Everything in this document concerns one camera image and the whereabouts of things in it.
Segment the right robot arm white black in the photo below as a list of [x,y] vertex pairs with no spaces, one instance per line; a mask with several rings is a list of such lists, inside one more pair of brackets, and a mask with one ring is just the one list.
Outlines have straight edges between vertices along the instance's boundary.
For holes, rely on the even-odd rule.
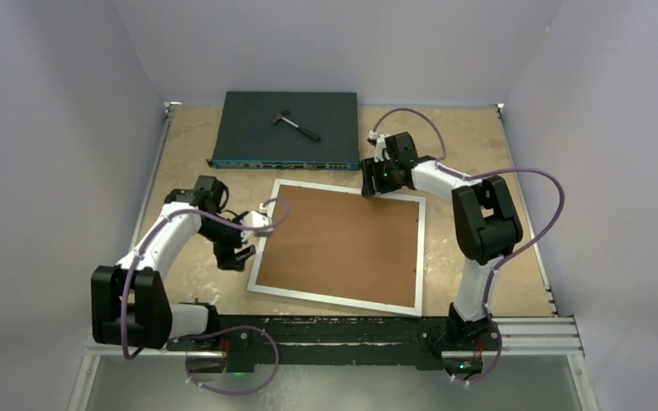
[[510,256],[523,228],[505,179],[473,177],[420,156],[411,135],[371,131],[374,154],[361,163],[361,194],[370,198],[401,188],[432,194],[452,207],[457,245],[465,257],[458,293],[449,306],[446,335],[468,348],[488,328],[494,267]]

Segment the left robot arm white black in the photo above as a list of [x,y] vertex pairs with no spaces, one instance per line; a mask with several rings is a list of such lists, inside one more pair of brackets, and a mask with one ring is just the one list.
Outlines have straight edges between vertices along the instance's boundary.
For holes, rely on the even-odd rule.
[[267,206],[223,216],[230,191],[214,176],[199,176],[194,187],[175,188],[145,236],[114,265],[91,277],[92,335],[96,343],[126,348],[162,348],[179,337],[198,349],[218,345],[221,327],[214,306],[172,304],[164,281],[188,241],[200,235],[212,243],[219,269],[243,271],[255,254],[248,238],[269,226]]

